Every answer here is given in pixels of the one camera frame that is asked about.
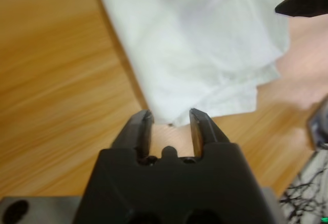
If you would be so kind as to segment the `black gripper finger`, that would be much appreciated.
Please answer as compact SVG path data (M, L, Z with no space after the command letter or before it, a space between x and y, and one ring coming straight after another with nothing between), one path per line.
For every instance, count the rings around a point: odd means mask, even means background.
M327 0L284 0L275 12L292 17L315 17L327 14Z
M150 110L141 110L132 115L112 143L111 149L133 149L138 158L147 157L153 121Z
M233 151L233 144L206 113L193 108L189 111L189 117L195 157L207 157L207 154L215 152L223 155Z

